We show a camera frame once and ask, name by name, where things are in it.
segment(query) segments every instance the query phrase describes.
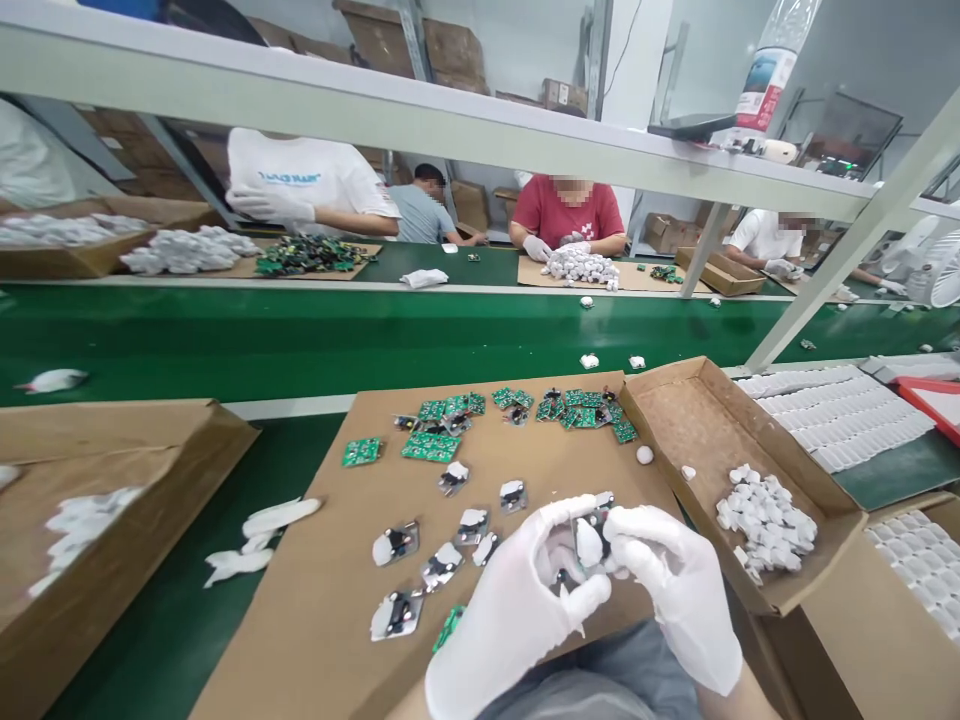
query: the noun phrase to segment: metal post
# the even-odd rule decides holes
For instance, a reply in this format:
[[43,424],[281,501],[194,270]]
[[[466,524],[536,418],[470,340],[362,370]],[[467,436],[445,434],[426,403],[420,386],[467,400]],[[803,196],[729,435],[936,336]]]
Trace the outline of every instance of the metal post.
[[746,365],[760,372],[803,329],[824,301],[842,283],[883,237],[891,220],[910,206],[939,172],[960,150],[960,90],[943,106],[930,126],[903,157],[890,179],[877,190],[847,234],[837,243],[797,299],[790,303]]
[[220,213],[220,217],[223,218],[224,222],[227,223],[227,226],[231,230],[238,230],[240,228],[240,223],[238,222],[239,218],[233,213],[230,208],[228,208],[221,200],[220,196],[217,195],[213,190],[210,189],[210,186],[207,185],[206,180],[204,180],[200,173],[198,173],[193,165],[190,164],[190,161],[187,159],[180,151],[180,147],[170,137],[170,133],[167,132],[167,129],[163,126],[157,118],[153,115],[147,115],[146,113],[137,113],[137,117],[146,125],[147,130],[157,139],[157,142],[163,146],[163,149],[167,151],[173,161],[177,164],[177,167],[180,168],[180,172],[186,175],[187,180],[193,183],[193,186],[197,189],[197,192],[206,200],[214,210]]
[[723,229],[723,221],[729,212],[730,206],[724,203],[714,203],[713,207],[710,208],[710,214],[707,216],[707,226],[700,233],[700,242],[697,243],[697,248],[693,251],[690,267],[687,268],[687,277],[683,281],[683,287],[680,288],[680,297],[687,300],[693,297],[693,291],[697,287],[700,275],[703,274],[703,268],[706,267],[710,253],[720,247],[723,240],[720,234]]

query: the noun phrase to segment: cable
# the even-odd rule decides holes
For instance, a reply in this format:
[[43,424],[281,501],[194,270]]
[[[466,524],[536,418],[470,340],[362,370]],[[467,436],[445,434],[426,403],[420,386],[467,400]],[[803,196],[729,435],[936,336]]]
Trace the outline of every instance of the cable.
[[617,60],[616,66],[613,68],[613,75],[610,76],[610,86],[603,91],[603,97],[601,100],[607,99],[607,94],[613,89],[613,83],[617,79],[617,70],[620,69],[620,63],[623,61],[623,56],[627,54],[627,48],[630,47],[630,37],[633,35],[633,25],[637,21],[637,15],[640,14],[640,5],[643,4],[643,0],[637,0],[637,7],[633,10],[633,19],[630,21],[630,29],[627,30],[627,41],[623,44],[623,50],[620,52],[620,58]]

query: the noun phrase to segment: gray t-shirt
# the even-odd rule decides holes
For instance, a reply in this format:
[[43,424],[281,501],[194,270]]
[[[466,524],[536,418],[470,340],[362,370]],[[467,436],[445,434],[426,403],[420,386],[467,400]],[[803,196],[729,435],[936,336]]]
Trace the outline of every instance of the gray t-shirt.
[[387,188],[400,208],[400,242],[438,243],[448,232],[456,232],[453,219],[440,203],[416,185]]

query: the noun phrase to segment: gloved hand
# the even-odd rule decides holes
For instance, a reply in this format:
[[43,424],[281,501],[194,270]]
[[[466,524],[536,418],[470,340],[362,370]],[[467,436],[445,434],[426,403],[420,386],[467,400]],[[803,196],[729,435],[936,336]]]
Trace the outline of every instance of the gloved hand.
[[790,273],[795,272],[797,266],[788,260],[767,260],[767,264],[763,266],[763,269],[771,275],[785,278]]
[[663,510],[610,510],[611,556],[647,588],[667,645],[687,674],[728,696],[743,667],[713,545]]
[[227,202],[238,213],[267,222],[315,222],[316,211],[306,200],[284,195],[273,190],[247,187],[230,188]]
[[537,262],[546,262],[550,259],[550,253],[553,252],[553,250],[536,235],[527,235],[523,241],[523,249],[527,252],[527,255],[530,256],[531,260],[536,260]]
[[907,289],[900,283],[892,282],[891,280],[881,280],[880,287],[886,288],[894,295],[906,295]]
[[472,720],[610,597],[610,579],[587,579],[558,597],[552,532],[597,506],[594,495],[540,508],[501,545],[480,576],[457,629],[433,656],[425,680],[433,720]]

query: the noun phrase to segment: white t-shirt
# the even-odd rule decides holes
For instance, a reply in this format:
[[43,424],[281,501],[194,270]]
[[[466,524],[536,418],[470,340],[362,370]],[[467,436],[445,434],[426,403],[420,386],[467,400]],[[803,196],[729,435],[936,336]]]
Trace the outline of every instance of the white t-shirt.
[[[306,137],[274,140],[256,130],[234,128],[227,155],[233,188],[280,191],[315,207],[400,218],[386,187],[353,145]],[[316,223],[298,223],[295,229],[344,234]]]
[[781,230],[780,215],[772,210],[751,210],[728,244],[758,260],[800,257],[803,231]]

